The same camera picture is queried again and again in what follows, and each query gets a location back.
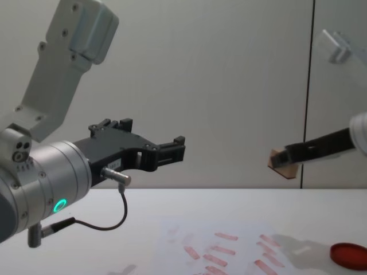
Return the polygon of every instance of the black cable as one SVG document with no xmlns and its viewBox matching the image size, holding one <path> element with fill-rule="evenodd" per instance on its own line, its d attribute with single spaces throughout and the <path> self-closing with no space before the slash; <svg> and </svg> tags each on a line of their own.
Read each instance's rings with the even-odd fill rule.
<svg viewBox="0 0 367 275">
<path fill-rule="evenodd" d="M 110 230 L 113 230 L 113 229 L 116 229 L 118 227 L 120 227 L 126 220 L 127 218 L 127 201 L 126 201 L 126 197 L 123 193 L 121 193 L 121 197 L 122 197 L 122 201 L 124 203 L 124 216 L 122 217 L 122 220 L 117 224 L 117 225 L 114 225 L 114 226 L 111 226 L 111 227 L 99 227 L 99 226 L 95 226 L 95 225 L 91 225 L 89 223 L 86 223 L 86 222 L 83 222 L 83 221 L 80 221 L 80 220 L 75 220 L 75 223 L 79 223 L 80 225 L 84 225 L 86 227 L 89 227 L 91 229 L 95 229 L 95 230 L 100 230 L 100 231 L 110 231 Z"/>
<path fill-rule="evenodd" d="M 121 197 L 122 197 L 122 201 L 124 203 L 124 216 L 122 218 L 122 220 L 117 224 L 117 225 L 114 225 L 114 226 L 111 226 L 111 227 L 99 227 L 99 226 L 95 226 L 95 225 L 90 225 L 89 223 L 86 223 L 86 222 L 83 222 L 83 221 L 79 221 L 77 219 L 75 219 L 74 217 L 72 218 L 68 218 L 68 219 L 65 219 L 61 222 L 56 222 L 56 223 L 53 223 L 49 226 L 47 226 L 46 228 L 44 228 L 42 230 L 42 238 L 45 238 L 53 233 L 56 233 L 70 225 L 73 225 L 74 223 L 79 223 L 80 225 L 84 225 L 86 227 L 89 227 L 89 228 L 92 228 L 92 229 L 95 229 L 95 230 L 100 230 L 100 231 L 109 231 L 109 230 L 113 230 L 113 229 L 116 229 L 118 227 L 120 227 L 126 220 L 127 218 L 127 201 L 126 201 L 126 197 L 125 197 L 125 194 L 124 194 L 124 190 L 123 188 L 119 189 L 120 193 L 121 193 Z"/>
</svg>

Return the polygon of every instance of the red marking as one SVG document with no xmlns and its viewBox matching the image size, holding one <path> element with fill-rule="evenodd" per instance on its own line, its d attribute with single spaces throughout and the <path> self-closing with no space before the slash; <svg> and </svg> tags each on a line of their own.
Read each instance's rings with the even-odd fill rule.
<svg viewBox="0 0 367 275">
<path fill-rule="evenodd" d="M 206 254 L 204 256 L 202 256 L 204 259 L 207 259 L 208 261 L 210 262 L 214 262 L 215 264 L 217 265 L 220 265 L 220 266 L 223 266 L 223 267 L 226 267 L 228 265 L 228 263 L 226 261 L 223 261 L 213 255 L 210 255 L 210 254 Z"/>
<path fill-rule="evenodd" d="M 220 246 L 212 246 L 211 249 L 228 255 L 236 255 L 235 251 Z"/>
<path fill-rule="evenodd" d="M 220 269 L 215 268 L 214 266 L 207 266 L 205 269 L 207 271 L 212 272 L 214 275 L 228 275 L 227 273 L 223 272 Z"/>
<path fill-rule="evenodd" d="M 271 263 L 275 266 L 278 266 L 280 268 L 285 268 L 285 266 L 279 262 L 276 258 L 274 258 L 272 255 L 268 254 L 268 253 L 264 253 L 263 256 L 268 259 L 269 261 L 271 261 Z"/>
<path fill-rule="evenodd" d="M 269 246 L 267 246 L 266 244 L 262 243 L 262 242 L 257 242 L 257 245 L 261 246 L 266 253 L 268 254 L 272 254 L 272 255 L 276 255 L 276 252 L 274 250 L 272 250 Z"/>
<path fill-rule="evenodd" d="M 216 233 L 215 236 L 223 238 L 223 239 L 228 239 L 230 241 L 237 241 L 239 239 L 237 236 L 231 236 L 231 235 L 227 235 L 224 233 Z"/>
<path fill-rule="evenodd" d="M 276 248 L 280 247 L 280 244 L 278 244 L 276 241 L 266 235 L 260 235 L 260 238 L 266 241 L 268 244 L 275 246 Z"/>
<path fill-rule="evenodd" d="M 191 246 L 184 246 L 183 249 L 191 256 L 192 259 L 197 260 L 200 259 L 199 254 L 191 247 Z"/>
<path fill-rule="evenodd" d="M 267 275 L 278 275 L 274 270 L 272 270 L 267 264 L 265 264 L 262 260 L 257 260 L 254 262 L 263 272 Z"/>
</svg>

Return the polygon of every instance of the metal bracket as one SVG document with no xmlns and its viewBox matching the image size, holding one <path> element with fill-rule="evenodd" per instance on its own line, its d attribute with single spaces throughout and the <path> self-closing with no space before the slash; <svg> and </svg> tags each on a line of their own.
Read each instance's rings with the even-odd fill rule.
<svg viewBox="0 0 367 275">
<path fill-rule="evenodd" d="M 314 44 L 316 50 L 332 64 L 343 64 L 355 81 L 367 87 L 367 49 L 353 44 L 341 32 L 323 30 Z"/>
</svg>

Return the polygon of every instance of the silver connector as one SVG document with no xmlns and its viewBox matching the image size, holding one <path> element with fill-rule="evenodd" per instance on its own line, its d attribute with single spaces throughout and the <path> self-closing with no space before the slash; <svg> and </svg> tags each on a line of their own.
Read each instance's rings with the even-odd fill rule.
<svg viewBox="0 0 367 275">
<path fill-rule="evenodd" d="M 105 177 L 106 179 L 112 179 L 119 183 L 124 184 L 125 186 L 128 186 L 131 183 L 131 177 L 124 175 L 120 172 L 116 172 L 115 170 L 109 169 L 107 167 L 102 168 L 101 175 Z"/>
<path fill-rule="evenodd" d="M 42 238 L 46 238 L 46 237 L 52 235 L 53 233 L 54 233 L 54 231 L 51 228 L 51 226 L 46 226 L 45 228 L 42 229 Z"/>
</svg>

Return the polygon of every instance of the paper sheet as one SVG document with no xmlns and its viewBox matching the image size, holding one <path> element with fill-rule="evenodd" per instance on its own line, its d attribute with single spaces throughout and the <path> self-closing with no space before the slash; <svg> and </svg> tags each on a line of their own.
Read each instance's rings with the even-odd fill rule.
<svg viewBox="0 0 367 275">
<path fill-rule="evenodd" d="M 266 225 L 165 220 L 152 274 L 295 274 L 274 234 Z"/>
</svg>

